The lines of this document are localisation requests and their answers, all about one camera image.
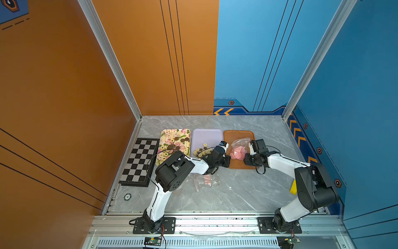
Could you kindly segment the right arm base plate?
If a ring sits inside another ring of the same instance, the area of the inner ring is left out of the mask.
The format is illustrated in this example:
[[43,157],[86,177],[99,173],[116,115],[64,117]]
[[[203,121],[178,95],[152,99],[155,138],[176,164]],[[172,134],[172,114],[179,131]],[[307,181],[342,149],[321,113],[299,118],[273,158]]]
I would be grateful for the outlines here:
[[298,221],[286,223],[284,220],[274,221],[273,217],[258,217],[258,228],[261,234],[301,234],[302,229]]

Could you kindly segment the ziploc bag pink cookies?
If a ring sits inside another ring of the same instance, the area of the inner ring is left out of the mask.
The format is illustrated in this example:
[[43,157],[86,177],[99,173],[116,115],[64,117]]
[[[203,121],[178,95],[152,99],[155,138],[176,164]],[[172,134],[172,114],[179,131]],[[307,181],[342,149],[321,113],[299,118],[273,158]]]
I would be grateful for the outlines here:
[[248,146],[249,146],[250,141],[251,141],[250,138],[243,138],[243,139],[235,140],[231,145],[232,146],[232,150],[230,152],[231,158],[243,161],[245,158],[245,155],[248,152]]

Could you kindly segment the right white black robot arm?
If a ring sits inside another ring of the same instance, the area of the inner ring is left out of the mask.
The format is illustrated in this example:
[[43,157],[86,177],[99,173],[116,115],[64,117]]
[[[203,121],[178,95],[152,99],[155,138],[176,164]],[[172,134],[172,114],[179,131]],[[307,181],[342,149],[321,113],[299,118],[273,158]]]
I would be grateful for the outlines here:
[[290,231],[301,218],[339,201],[340,195],[324,165],[301,162],[278,151],[270,151],[262,139],[250,141],[249,149],[244,158],[245,165],[278,170],[296,182],[296,198],[274,213],[275,231]]

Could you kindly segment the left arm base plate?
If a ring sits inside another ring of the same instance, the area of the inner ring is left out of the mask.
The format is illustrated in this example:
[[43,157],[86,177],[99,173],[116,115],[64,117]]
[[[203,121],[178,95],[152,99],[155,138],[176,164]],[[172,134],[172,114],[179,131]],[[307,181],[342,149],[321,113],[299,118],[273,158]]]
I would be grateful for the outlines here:
[[164,217],[155,223],[146,221],[144,217],[139,217],[134,221],[134,234],[174,234],[176,228],[175,217]]

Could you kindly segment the ziploc bag mixed cookies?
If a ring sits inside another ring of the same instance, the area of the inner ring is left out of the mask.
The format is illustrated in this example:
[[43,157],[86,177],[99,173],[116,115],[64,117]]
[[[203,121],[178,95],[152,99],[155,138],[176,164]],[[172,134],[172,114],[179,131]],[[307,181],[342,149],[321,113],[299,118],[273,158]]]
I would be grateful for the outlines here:
[[200,192],[202,188],[219,187],[221,181],[217,175],[200,175],[195,173],[193,175],[193,182],[195,190]]

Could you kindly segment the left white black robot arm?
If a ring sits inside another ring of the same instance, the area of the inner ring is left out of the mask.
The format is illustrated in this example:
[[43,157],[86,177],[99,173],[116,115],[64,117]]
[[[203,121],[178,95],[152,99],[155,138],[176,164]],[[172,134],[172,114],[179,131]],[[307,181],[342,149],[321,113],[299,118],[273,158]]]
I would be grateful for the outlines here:
[[217,172],[219,167],[229,167],[231,157],[227,155],[228,147],[229,144],[222,141],[201,159],[191,158],[177,150],[158,166],[155,171],[155,192],[143,214],[144,222],[150,232],[159,231],[172,192],[189,174],[210,175]]

